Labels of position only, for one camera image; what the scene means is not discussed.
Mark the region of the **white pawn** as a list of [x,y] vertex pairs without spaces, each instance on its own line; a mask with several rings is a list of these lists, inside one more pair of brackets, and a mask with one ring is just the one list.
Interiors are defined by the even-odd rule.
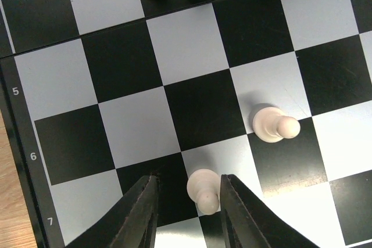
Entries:
[[276,143],[299,135],[301,125],[277,107],[260,109],[252,121],[253,131],[264,142]]
[[213,215],[220,208],[221,177],[214,171],[201,168],[194,171],[187,181],[187,193],[199,211]]

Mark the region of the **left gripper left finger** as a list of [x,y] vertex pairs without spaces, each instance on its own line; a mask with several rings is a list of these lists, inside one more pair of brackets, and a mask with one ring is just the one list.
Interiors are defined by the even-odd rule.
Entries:
[[154,247],[158,201],[158,178],[142,176],[99,221],[67,247]]

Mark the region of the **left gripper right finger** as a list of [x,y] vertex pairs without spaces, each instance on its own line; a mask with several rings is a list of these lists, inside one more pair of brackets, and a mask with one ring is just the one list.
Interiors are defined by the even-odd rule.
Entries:
[[236,175],[222,175],[221,223],[226,247],[317,247],[265,205]]

